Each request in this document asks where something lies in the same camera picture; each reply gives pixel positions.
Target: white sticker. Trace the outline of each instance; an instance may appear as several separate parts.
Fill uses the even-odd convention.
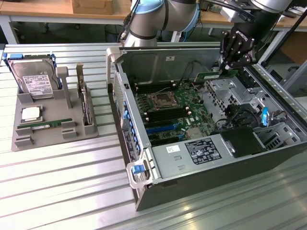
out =
[[[173,146],[168,146],[166,150],[168,153],[172,153],[172,152],[179,152],[180,148],[179,145],[173,145]]]
[[[211,75],[211,76],[205,76],[204,79],[208,80],[208,79],[216,79],[219,78],[219,75]]]
[[[23,78],[31,96],[52,93],[48,75],[23,76]]]
[[[166,61],[175,61],[175,56],[166,57]]]
[[[32,130],[39,130],[39,129],[44,129],[44,128],[50,128],[50,125],[31,127]]]

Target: cpu socket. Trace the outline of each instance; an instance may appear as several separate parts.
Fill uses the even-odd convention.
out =
[[[177,107],[178,103],[172,92],[160,92],[150,94],[154,106],[157,110],[169,107]]]

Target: handle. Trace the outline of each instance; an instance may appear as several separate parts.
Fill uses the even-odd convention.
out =
[[[133,189],[142,188],[144,185],[151,184],[153,182],[152,176],[150,176],[150,178],[146,181],[135,182],[131,170],[132,170],[133,166],[141,165],[141,164],[144,165],[142,159],[135,161],[135,162],[132,162],[132,163],[128,163],[127,167],[126,167],[129,183],[130,183],[131,188],[133,188]]]

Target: circuit board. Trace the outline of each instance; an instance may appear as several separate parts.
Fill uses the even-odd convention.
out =
[[[33,124],[27,124],[27,125],[20,125],[17,128],[28,128],[31,129],[38,129],[37,127],[47,127],[47,128],[57,128],[61,127],[62,122],[72,121],[71,118],[57,120],[57,121],[46,121],[46,122],[40,122],[40,123],[33,123]]]
[[[141,115],[152,111],[160,111],[162,113],[167,112],[167,110],[171,111],[174,108],[189,108],[189,115],[168,120],[174,126],[173,130],[162,131],[163,129],[161,129],[161,131],[151,133],[151,129],[146,129],[153,146],[160,145],[166,139],[171,140],[173,138],[174,142],[177,142],[206,137],[214,131],[215,124],[203,105],[201,96],[202,93],[190,83],[182,83],[178,88],[169,92],[163,91],[135,95]],[[162,101],[163,103],[159,103],[157,100],[159,97],[161,97],[160,102]],[[158,122],[149,123],[146,120],[143,120],[143,122],[145,128],[149,124],[151,128],[159,127],[159,125],[154,126]]]

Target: cardboard box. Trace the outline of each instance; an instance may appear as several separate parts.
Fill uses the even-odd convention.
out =
[[[113,14],[113,0],[71,0],[73,13]]]

